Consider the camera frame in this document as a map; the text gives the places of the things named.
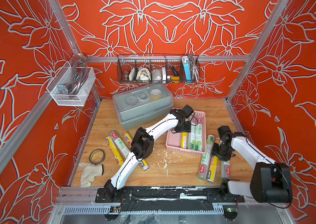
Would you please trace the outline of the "pink plastic basket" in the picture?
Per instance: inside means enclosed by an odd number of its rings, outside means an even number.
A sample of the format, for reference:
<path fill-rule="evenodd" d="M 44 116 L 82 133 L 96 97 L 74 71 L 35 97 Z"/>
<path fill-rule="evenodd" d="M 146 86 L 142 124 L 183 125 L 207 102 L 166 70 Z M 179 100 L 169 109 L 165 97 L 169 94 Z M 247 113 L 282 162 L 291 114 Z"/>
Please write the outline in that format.
<path fill-rule="evenodd" d="M 197 156 L 203 156 L 206 153 L 206 145 L 207 145 L 207 133 L 206 133 L 206 113 L 203 111 L 194 111 L 195 117 L 198 119 L 198 128 L 201 128 L 201 134 L 199 134 L 199 149 L 201 151 L 190 149 L 189 144 L 190 141 L 190 133 L 173 133 L 170 129 L 167 133 L 166 138 L 166 148 L 167 150 L 179 152 L 179 153 L 185 153 L 185 154 L 191 154 L 191 155 L 197 155 Z"/>

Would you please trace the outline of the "long yellow wrap roll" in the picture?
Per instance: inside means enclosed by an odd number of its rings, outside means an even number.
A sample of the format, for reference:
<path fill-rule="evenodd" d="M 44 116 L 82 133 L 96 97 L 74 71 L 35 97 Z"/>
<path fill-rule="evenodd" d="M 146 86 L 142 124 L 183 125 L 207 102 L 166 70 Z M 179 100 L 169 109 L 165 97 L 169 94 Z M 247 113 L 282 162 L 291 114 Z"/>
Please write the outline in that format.
<path fill-rule="evenodd" d="M 213 152 L 211 152 L 211 158 L 209 163 L 209 170 L 207 173 L 207 182 L 213 184 L 215 182 L 215 175 L 217 170 L 219 159 L 213 155 Z"/>

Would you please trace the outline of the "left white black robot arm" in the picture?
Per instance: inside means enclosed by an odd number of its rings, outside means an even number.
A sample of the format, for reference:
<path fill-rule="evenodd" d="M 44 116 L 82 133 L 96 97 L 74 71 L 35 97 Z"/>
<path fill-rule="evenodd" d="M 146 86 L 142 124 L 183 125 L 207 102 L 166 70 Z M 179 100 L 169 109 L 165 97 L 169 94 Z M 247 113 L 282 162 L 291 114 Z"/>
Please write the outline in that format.
<path fill-rule="evenodd" d="M 174 133 L 189 133 L 194 115 L 194 110 L 189 105 L 185 105 L 182 109 L 171 109 L 162 120 L 148 128 L 138 128 L 127 159 L 117 173 L 104 185 L 106 195 L 110 199 L 114 198 L 117 191 L 125 186 L 126 181 L 139 162 L 147 159 L 152 154 L 154 142 L 161 135 L 171 129 Z"/>

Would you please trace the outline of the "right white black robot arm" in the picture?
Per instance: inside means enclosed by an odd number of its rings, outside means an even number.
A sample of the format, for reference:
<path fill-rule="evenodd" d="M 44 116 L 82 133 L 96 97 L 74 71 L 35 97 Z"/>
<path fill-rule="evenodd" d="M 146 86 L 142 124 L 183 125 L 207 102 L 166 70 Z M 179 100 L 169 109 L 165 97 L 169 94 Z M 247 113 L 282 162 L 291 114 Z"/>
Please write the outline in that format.
<path fill-rule="evenodd" d="M 291 171 L 288 165 L 276 162 L 255 147 L 241 132 L 231 131 L 229 126 L 217 129 L 220 143 L 215 143 L 211 156 L 228 162 L 238 152 L 253 168 L 250 182 L 223 180 L 222 195 L 237 195 L 253 198 L 259 203 L 292 203 Z"/>

